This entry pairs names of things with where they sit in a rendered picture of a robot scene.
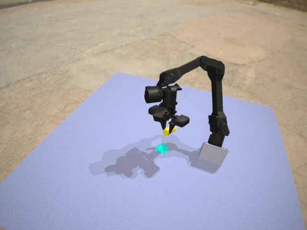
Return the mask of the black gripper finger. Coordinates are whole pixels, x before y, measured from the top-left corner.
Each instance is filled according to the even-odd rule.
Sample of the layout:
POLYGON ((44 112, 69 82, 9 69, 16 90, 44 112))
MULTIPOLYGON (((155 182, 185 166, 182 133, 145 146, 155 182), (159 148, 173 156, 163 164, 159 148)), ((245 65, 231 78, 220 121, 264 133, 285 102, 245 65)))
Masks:
POLYGON ((168 122, 169 123, 169 134, 173 131, 174 127, 176 126, 175 123, 173 122, 168 122))
POLYGON ((164 130, 165 127, 166 127, 166 122, 167 122, 167 121, 164 121, 163 123, 161 123, 161 126, 162 126, 162 129, 163 129, 163 130, 164 130))

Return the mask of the yellow cylinder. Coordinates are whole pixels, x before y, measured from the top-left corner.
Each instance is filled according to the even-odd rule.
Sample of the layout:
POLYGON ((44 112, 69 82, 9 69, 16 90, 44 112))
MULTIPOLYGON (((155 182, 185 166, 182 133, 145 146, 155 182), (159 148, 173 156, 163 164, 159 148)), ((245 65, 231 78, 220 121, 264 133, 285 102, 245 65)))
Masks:
MULTIPOLYGON (((175 132, 176 130, 177 130, 177 127, 175 126, 174 129, 173 129, 173 131, 172 131, 171 133, 175 132)), ((171 133, 170 133, 170 134, 171 134, 171 133)), ((170 135, 170 134, 169 134, 169 127, 167 127, 166 129, 163 130, 163 135, 164 135, 164 136, 167 137, 167 136, 170 135)))

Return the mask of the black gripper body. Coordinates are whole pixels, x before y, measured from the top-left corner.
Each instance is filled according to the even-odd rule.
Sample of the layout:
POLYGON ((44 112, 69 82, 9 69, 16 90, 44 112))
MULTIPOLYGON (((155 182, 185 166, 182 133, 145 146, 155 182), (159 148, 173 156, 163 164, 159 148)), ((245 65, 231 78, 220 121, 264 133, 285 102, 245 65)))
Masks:
MULTIPOLYGON (((185 115, 175 115, 177 113, 176 111, 176 105, 178 102, 174 102, 174 103, 167 103, 167 102, 161 102, 162 107, 166 107, 169 106, 170 110, 171 110, 171 122, 175 123, 176 126, 179 127, 184 127, 185 125, 187 125, 189 123, 189 117, 185 116, 185 115)), ((154 105, 152 107, 149 108, 148 113, 153 115, 153 113, 155 112, 156 109, 158 109, 158 105, 154 105)))

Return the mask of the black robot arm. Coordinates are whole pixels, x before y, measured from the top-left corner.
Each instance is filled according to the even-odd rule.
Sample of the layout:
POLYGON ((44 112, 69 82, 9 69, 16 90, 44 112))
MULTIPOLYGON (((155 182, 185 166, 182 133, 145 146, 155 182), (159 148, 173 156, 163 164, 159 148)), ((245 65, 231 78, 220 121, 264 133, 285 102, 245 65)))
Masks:
MULTIPOLYGON (((212 134, 209 136, 208 143, 222 148, 224 137, 228 136, 230 133, 227 126, 226 115, 223 112, 222 79, 225 71, 223 62, 206 56, 200 56, 178 68, 166 70, 160 74, 156 86, 145 87, 144 98, 147 104, 161 102, 162 100, 167 103, 176 102, 177 91, 182 89, 178 84, 174 86, 168 85, 175 83, 182 75, 197 67, 201 67, 203 70, 207 71, 212 86, 213 112, 209 115, 209 126, 212 134)), ((170 118, 171 110, 169 106, 166 105, 166 107, 162 107, 162 104, 159 104, 158 109, 153 113, 154 121, 163 123, 170 118)))

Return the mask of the cyan flat circle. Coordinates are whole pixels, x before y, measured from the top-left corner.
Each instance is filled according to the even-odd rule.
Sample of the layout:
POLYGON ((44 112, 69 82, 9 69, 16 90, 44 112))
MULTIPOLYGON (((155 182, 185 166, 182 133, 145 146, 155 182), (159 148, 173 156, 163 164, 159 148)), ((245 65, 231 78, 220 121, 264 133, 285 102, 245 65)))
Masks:
POLYGON ((159 153, 166 153, 168 151, 168 147, 165 146, 165 145, 158 145, 156 147, 156 150, 159 152, 159 153))

